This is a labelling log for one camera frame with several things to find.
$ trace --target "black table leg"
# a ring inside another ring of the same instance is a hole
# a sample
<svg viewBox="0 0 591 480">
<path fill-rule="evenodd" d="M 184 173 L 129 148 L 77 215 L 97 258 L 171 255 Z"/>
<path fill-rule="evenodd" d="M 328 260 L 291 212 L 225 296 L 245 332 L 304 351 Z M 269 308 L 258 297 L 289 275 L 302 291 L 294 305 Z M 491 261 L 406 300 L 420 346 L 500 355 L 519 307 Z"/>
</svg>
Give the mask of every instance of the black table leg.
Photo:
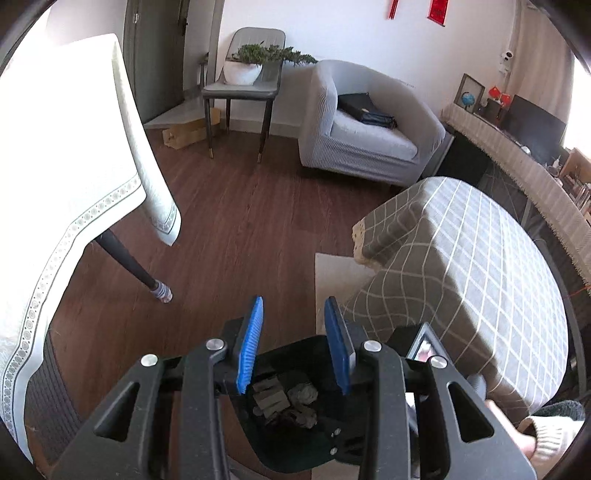
<svg viewBox="0 0 591 480">
<path fill-rule="evenodd" d="M 209 145 L 209 157 L 213 158 L 213 138 L 212 138 L 212 113 L 209 109 L 209 98 L 203 99 L 205 105 L 205 131 L 207 132 L 207 144 Z"/>
<path fill-rule="evenodd" d="M 119 265 L 150 289 L 150 292 L 163 303 L 173 298 L 170 288 L 163 282 L 152 278 L 138 261 L 129 253 L 121 241 L 110 230 L 106 230 L 95 238 L 98 243 Z"/>
<path fill-rule="evenodd" d="M 269 130 L 271 128 L 271 115 L 273 113 L 273 100 L 267 100 L 267 106 L 265 107 L 265 118 L 262 122 L 262 131 L 261 131 L 261 146 L 259 147 L 259 157 L 258 163 L 261 162 L 262 152 L 265 149 L 265 141 L 267 141 L 267 137 L 269 136 Z"/>
<path fill-rule="evenodd" d="M 231 109 L 232 101 L 230 99 L 226 100 L 226 133 L 230 133 L 230 109 Z"/>
</svg>

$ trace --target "chair seat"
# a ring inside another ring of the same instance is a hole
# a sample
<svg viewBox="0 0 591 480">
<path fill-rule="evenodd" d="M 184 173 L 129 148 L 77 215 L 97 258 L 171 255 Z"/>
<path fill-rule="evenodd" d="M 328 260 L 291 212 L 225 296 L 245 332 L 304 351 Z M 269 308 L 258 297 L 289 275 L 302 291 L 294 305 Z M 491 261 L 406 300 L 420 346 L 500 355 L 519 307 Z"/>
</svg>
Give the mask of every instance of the chair seat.
<svg viewBox="0 0 591 480">
<path fill-rule="evenodd" d="M 337 110 L 330 136 L 354 147 L 401 160 L 412 160 L 417 147 L 400 130 L 366 125 Z"/>
<path fill-rule="evenodd" d="M 255 82 L 254 85 L 228 85 L 223 76 L 202 90 L 204 98 L 240 98 L 243 100 L 269 100 L 279 92 L 277 81 Z"/>
</svg>

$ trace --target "television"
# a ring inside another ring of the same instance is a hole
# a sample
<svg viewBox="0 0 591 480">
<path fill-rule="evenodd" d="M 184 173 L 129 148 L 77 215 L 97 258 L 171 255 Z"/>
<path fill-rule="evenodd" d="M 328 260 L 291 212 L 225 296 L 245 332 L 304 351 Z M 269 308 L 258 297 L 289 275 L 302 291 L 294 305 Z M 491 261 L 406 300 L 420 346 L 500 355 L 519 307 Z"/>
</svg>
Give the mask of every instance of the television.
<svg viewBox="0 0 591 480">
<path fill-rule="evenodd" d="M 566 124 L 539 106 L 515 95 L 500 129 L 531 151 L 531 156 L 544 165 L 552 165 L 560 156 Z"/>
</svg>

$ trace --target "white tablecloth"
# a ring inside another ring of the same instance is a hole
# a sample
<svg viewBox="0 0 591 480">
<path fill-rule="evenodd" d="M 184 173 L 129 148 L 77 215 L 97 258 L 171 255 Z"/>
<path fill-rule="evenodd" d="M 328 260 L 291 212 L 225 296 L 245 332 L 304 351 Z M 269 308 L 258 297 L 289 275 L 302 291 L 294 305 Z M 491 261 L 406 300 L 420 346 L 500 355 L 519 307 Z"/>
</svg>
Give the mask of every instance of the white tablecloth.
<svg viewBox="0 0 591 480">
<path fill-rule="evenodd" d="M 176 240 L 181 217 L 112 34 L 5 71 L 0 161 L 0 413 L 30 457 L 27 383 L 84 247 L 142 203 L 166 244 Z"/>
</svg>

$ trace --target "sweater sleeve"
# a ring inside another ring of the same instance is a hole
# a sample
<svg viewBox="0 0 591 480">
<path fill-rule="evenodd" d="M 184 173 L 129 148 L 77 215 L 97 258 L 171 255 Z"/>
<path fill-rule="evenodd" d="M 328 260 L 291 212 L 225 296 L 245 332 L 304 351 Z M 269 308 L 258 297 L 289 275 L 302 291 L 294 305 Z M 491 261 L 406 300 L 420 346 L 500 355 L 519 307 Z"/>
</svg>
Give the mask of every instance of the sweater sleeve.
<svg viewBox="0 0 591 480">
<path fill-rule="evenodd" d="M 527 417 L 517 428 L 521 433 L 534 426 L 536 446 L 531 464 L 542 480 L 564 455 L 583 426 L 568 417 Z"/>
</svg>

